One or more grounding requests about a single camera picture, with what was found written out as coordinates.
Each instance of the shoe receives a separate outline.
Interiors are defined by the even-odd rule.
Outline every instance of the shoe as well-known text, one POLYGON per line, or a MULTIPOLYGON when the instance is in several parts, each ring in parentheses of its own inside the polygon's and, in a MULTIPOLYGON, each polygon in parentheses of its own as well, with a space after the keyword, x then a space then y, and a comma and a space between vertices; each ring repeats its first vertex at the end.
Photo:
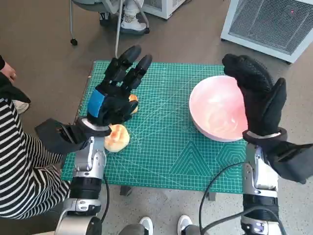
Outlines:
POLYGON ((109 12, 99 12, 100 15, 100 25, 106 27, 111 23, 111 14, 109 12))
POLYGON ((136 17, 133 17, 131 22, 126 22, 125 20, 121 23, 121 32, 132 33, 132 34, 143 34, 146 30, 145 23, 139 23, 136 17))
POLYGON ((182 215, 177 223, 177 234, 181 235, 181 232, 189 225, 192 225, 192 221, 187 215, 182 215))
POLYGON ((149 217, 143 217, 139 224, 142 224, 149 231, 149 235, 153 235, 153 223, 149 217))
POLYGON ((28 103, 24 103, 24 102, 21 102, 19 100, 13 100, 12 102, 13 102, 16 110, 18 111, 18 114, 24 113, 29 108, 28 103))

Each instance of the robotic arm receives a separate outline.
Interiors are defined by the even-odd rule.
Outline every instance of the robotic arm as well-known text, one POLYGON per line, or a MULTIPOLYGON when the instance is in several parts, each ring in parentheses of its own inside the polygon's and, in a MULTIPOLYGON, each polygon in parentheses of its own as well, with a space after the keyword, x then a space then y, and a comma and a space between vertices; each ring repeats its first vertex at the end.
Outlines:
POLYGON ((97 217, 101 202, 99 193, 104 176, 106 155, 104 139, 111 133, 110 124, 123 123, 131 118, 137 101, 129 102, 147 72, 152 56, 143 57, 135 68, 126 70, 141 53, 133 46, 118 59, 113 58, 103 81, 91 94, 86 117, 73 125, 48 119, 37 126, 36 132, 46 149, 54 153, 76 152, 69 198, 64 201, 55 235, 101 235, 102 221, 97 217))
MULTIPOLYGON (((234 77, 245 101, 248 142, 243 164, 243 206, 248 210, 263 206, 279 217, 278 177, 305 184, 313 175, 313 144, 296 145, 279 128, 286 101, 286 81, 273 85, 267 70, 248 56, 228 54, 223 59, 225 74, 234 77)), ((241 218, 246 235, 281 235, 277 219, 266 210, 256 210, 241 218)))

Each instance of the pink bowl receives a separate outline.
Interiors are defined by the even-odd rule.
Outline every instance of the pink bowl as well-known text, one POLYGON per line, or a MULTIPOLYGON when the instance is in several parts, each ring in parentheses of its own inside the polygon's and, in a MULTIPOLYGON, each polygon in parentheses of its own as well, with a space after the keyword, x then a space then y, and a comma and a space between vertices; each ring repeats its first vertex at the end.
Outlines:
POLYGON ((197 129, 215 141, 240 140, 247 129, 244 98, 233 77, 199 82, 190 94, 189 110, 197 129))

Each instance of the concrete floor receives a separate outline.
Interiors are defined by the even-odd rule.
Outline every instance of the concrete floor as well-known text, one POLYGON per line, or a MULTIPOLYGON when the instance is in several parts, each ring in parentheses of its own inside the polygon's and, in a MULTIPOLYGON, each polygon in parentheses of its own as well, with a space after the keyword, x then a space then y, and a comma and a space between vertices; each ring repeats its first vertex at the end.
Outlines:
MULTIPOLYGON (((77 7, 74 29, 79 45, 76 48, 70 45, 68 6, 64 0, 1 3, 0 54, 17 70, 17 86, 32 99, 31 108, 22 117, 24 129, 29 133, 34 133, 34 126, 50 117, 73 121, 92 62, 113 56, 114 30, 101 28, 96 13, 77 7)), ((151 53, 156 62, 203 64, 220 64, 226 53, 253 56, 275 78, 287 79, 288 100, 281 126, 289 131, 289 141, 313 142, 313 45, 295 64, 287 66, 276 58, 233 43, 222 43, 219 36, 228 6, 228 0, 194 0, 168 21, 149 16, 151 33, 142 37, 122 35, 120 51, 140 44, 143 53, 151 53)), ((110 189, 112 201, 103 234, 116 235, 125 225, 136 223, 146 215, 154 222, 155 235, 176 234, 176 222, 183 213, 198 224, 202 192, 135 188, 126 198, 119 196, 117 186, 110 189)), ((281 218, 288 234, 312 234, 313 180, 304 186, 281 180, 279 190, 281 218)), ((218 194, 217 202, 204 205, 203 223, 239 212, 241 204, 240 195, 218 194)), ((52 230, 57 217, 57 213, 50 212, 25 221, 1 219, 1 233, 26 235, 52 230)), ((213 229, 210 234, 241 233, 237 219, 213 229)))

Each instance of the chair leg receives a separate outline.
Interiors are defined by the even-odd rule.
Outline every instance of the chair leg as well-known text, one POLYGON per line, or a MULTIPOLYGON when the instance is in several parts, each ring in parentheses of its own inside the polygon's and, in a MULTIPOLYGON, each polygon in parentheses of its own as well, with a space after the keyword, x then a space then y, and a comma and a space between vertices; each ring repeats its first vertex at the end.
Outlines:
POLYGON ((119 44, 119 33, 121 31, 121 23, 122 23, 122 11, 123 11, 123 0, 119 0, 119 12, 118 12, 116 40, 115 40, 115 57, 116 58, 118 58, 118 44, 119 44))
POLYGON ((77 40, 74 37, 73 33, 73 2, 72 0, 69 0, 69 29, 70 29, 70 34, 72 36, 72 39, 70 40, 70 43, 73 46, 77 46, 77 40))

